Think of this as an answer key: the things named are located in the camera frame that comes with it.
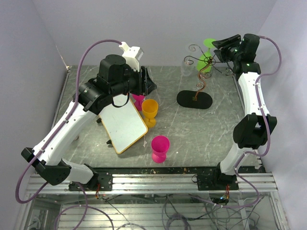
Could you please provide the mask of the pink wine glass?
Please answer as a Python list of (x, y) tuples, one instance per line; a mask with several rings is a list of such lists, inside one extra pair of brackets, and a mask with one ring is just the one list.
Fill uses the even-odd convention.
[(170, 141), (165, 136), (156, 136), (151, 142), (152, 160), (155, 163), (163, 163), (170, 148)]
[(144, 101), (145, 96), (143, 95), (132, 95), (133, 99), (135, 100), (134, 106), (138, 111), (142, 111), (142, 103)]

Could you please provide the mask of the orange wine glass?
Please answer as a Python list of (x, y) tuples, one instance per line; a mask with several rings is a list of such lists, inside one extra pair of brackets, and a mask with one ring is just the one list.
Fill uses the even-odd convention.
[(156, 125), (156, 115), (158, 112), (158, 102), (154, 99), (147, 99), (142, 103), (142, 113), (144, 115), (144, 122), (148, 128)]

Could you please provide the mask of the green wine glass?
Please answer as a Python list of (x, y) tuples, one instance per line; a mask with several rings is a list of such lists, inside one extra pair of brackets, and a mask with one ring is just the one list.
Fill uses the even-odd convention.
[(197, 66), (196, 66), (197, 70), (201, 70), (204, 67), (207, 67), (202, 72), (207, 73), (211, 71), (212, 67), (211, 65), (209, 65), (209, 58), (212, 57), (211, 49), (215, 48), (215, 46), (212, 44), (213, 41), (215, 41), (215, 39), (213, 38), (207, 38), (204, 40), (203, 44), (207, 48), (207, 51), (202, 53), (201, 57), (199, 58)]

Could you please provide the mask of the pink wine glass front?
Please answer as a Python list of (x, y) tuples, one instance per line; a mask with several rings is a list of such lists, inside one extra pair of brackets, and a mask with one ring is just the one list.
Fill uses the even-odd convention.
[(165, 136), (156, 136), (151, 142), (152, 160), (155, 163), (163, 163), (170, 148), (170, 141)]

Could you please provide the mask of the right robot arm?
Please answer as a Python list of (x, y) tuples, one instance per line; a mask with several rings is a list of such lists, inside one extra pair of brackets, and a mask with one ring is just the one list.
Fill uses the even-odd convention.
[(264, 36), (234, 35), (223, 40), (207, 40), (207, 47), (215, 48), (215, 56), (222, 63), (233, 63), (231, 71), (242, 93), (244, 118), (235, 126), (233, 145), (227, 156), (209, 175), (197, 175), (200, 191), (237, 189), (238, 171), (249, 155), (257, 155), (260, 146), (269, 146), (277, 118), (270, 115), (266, 107), (261, 78), (265, 76), (255, 62), (260, 40)]

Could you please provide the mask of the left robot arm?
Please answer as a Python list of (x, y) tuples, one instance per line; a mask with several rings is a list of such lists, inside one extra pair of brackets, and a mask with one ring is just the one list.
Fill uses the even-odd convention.
[(88, 164), (75, 164), (63, 159), (63, 154), (80, 131), (118, 95), (147, 96), (156, 89), (147, 68), (139, 65), (139, 58), (129, 55), (108, 55), (101, 60), (95, 78), (79, 86), (67, 111), (49, 134), (34, 148), (24, 148), (23, 158), (50, 185), (64, 180), (73, 183), (71, 191), (80, 188), (94, 190), (102, 176)]

